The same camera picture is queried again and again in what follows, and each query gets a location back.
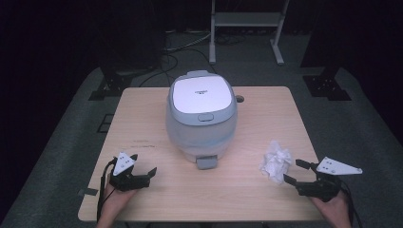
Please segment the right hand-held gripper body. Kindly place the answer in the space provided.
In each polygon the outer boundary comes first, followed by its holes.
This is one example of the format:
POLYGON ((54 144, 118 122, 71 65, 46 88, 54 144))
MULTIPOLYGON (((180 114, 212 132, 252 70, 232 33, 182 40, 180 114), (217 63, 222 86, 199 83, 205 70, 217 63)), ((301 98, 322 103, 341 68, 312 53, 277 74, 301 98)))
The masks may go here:
POLYGON ((315 173, 317 179, 313 182, 298 181, 297 191, 300 196, 318 198, 327 202, 341 190, 340 176, 360 175, 362 173, 361 168, 325 157, 317 163, 317 172, 315 173))

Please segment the person's right hand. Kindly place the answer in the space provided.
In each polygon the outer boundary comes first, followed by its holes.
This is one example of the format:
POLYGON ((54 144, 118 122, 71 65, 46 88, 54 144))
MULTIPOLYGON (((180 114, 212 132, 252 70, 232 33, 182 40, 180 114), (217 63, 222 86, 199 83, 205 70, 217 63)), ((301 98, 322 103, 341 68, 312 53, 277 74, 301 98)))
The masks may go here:
POLYGON ((339 191, 334 198, 327 202, 313 197, 310 197, 310 201, 327 221, 350 221, 348 201, 342 191, 339 191))

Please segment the white metal stand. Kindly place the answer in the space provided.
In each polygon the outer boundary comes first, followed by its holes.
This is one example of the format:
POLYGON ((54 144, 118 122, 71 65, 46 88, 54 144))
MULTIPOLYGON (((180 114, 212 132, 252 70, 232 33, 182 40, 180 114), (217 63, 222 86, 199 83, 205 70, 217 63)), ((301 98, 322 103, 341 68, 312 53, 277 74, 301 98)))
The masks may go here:
POLYGON ((212 0, 210 13, 209 63, 216 63, 216 29, 221 27, 275 28, 275 37, 270 40, 270 45, 277 64, 282 66, 284 60, 278 47, 278 42, 282 33, 289 3, 290 0, 284 0, 282 10, 279 12, 216 12, 216 0, 212 0))

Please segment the black stand base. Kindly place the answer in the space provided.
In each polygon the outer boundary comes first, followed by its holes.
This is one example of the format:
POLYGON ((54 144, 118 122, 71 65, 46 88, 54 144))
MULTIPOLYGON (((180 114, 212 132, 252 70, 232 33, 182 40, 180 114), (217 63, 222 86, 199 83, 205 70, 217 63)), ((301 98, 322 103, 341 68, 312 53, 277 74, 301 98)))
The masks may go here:
POLYGON ((325 97, 329 101, 350 101, 349 94, 342 89, 334 78, 322 76, 303 76, 304 83, 313 97, 325 97))
POLYGON ((91 92, 90 101, 102 101, 106 97, 120 97, 124 90, 130 87, 134 78, 133 73, 120 74, 114 69, 101 68, 103 79, 98 88, 91 92))

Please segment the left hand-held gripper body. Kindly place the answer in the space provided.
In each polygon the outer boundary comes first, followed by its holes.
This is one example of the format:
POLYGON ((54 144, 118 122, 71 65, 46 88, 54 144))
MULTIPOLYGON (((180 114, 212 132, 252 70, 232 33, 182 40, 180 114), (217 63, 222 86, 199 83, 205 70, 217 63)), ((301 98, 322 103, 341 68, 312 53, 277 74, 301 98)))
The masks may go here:
POLYGON ((121 152, 110 173, 109 183, 122 192, 148 187, 150 181, 135 180, 132 174, 135 163, 125 152, 121 152))

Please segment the white grey pedal trash can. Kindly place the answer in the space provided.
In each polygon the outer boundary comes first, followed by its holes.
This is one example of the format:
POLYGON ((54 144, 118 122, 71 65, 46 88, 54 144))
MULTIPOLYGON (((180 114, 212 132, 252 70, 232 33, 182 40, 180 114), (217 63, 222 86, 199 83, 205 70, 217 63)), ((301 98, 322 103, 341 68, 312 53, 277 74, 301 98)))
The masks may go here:
POLYGON ((237 121, 235 93, 218 74, 189 71, 169 88, 165 114, 168 138, 200 170, 218 165, 234 138, 237 121))

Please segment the grey tape strip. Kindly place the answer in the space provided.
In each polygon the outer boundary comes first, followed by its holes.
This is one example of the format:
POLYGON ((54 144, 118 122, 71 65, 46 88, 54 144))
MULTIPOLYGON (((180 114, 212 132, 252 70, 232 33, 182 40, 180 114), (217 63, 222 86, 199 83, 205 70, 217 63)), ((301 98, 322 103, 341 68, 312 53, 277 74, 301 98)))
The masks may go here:
POLYGON ((97 189, 93 189, 93 188, 85 188, 85 189, 80 189, 77 193, 78 196, 85 196, 85 195, 89 195, 89 196, 96 196, 98 193, 97 189))

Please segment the floor socket plate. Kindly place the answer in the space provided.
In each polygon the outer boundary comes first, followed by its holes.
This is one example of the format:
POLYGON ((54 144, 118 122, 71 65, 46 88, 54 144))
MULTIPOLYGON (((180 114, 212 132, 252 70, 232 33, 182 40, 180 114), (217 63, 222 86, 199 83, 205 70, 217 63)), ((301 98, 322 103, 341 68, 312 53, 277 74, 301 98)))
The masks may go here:
POLYGON ((101 123, 98 126, 97 132, 98 133, 107 133, 112 124, 113 117, 114 117, 113 114, 110 114, 110 113, 105 114, 101 123))

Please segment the person's left hand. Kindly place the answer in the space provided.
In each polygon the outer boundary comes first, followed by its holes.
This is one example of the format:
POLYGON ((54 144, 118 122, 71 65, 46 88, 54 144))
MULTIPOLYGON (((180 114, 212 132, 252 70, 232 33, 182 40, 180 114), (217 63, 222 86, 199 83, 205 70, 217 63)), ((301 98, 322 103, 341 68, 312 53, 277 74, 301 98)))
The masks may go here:
POLYGON ((113 221, 125 209, 136 193, 136 190, 125 192, 116 190, 110 183, 108 183, 105 189, 105 199, 102 207, 101 219, 113 221))

